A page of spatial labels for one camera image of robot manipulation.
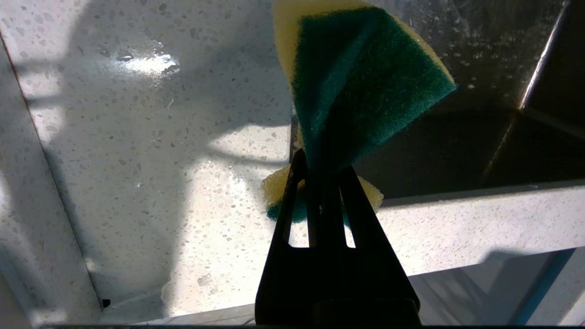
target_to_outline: black object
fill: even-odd
[[[305,179],[309,248],[288,244],[298,183]],[[355,248],[343,229],[342,201]],[[359,183],[347,167],[312,177],[299,150],[256,295],[260,325],[420,325],[420,302]]]

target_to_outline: terrazzo surface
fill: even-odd
[[[35,326],[94,323],[101,316],[1,40],[0,276]]]
[[[0,1],[103,322],[254,302],[291,99],[264,1]],[[407,274],[585,245],[582,187],[383,209]],[[291,244],[307,243],[294,225]]]

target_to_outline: sponge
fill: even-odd
[[[273,221],[278,219],[278,213],[280,212],[280,206],[282,205],[282,198],[284,195],[284,189],[287,184],[288,173],[291,165],[274,172],[270,176],[266,177],[261,184],[262,198],[266,203],[266,215]],[[366,197],[370,202],[371,208],[377,211],[382,205],[384,195],[375,186],[369,183],[367,180],[358,177],[362,189],[366,193]],[[292,221],[302,222],[307,219],[307,194],[305,192],[305,180],[301,180],[298,183],[297,195],[294,200],[294,206],[292,211]],[[345,211],[343,212],[343,221],[346,225],[349,225],[348,219],[346,218]]]
[[[309,171],[335,174],[455,89],[421,37],[357,0],[273,4]]]

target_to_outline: sink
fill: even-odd
[[[416,30],[459,85],[354,164],[384,205],[584,183],[585,2],[379,5]]]

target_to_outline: water droplet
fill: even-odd
[[[100,55],[104,56],[104,57],[108,57],[108,58],[109,58],[109,56],[110,56],[110,54],[109,54],[109,50],[108,50],[106,47],[102,46],[101,44],[98,44],[98,45],[95,47],[95,50],[97,50],[97,51],[98,51],[98,53],[99,53]]]
[[[118,61],[129,61],[131,59],[134,58],[134,55],[132,55],[129,51],[127,50],[120,50],[118,52],[118,56],[116,57],[116,60]]]

